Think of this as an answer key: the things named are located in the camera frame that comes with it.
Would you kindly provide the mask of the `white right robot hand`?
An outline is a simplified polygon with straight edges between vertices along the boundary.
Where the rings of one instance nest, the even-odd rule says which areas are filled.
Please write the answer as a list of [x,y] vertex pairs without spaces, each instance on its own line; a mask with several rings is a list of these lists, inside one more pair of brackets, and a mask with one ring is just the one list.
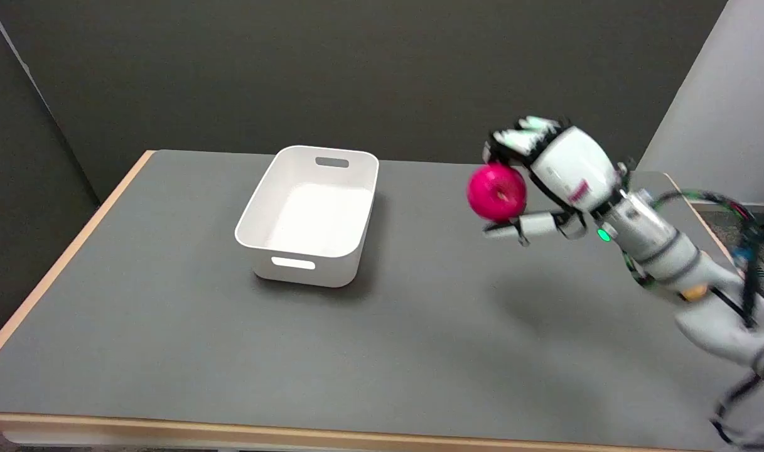
[[488,238],[516,237],[523,246],[541,235],[577,240],[586,235],[585,216],[610,200],[622,175],[589,134],[563,119],[525,116],[491,132],[483,159],[508,169],[522,166],[556,210],[523,213],[489,223]]

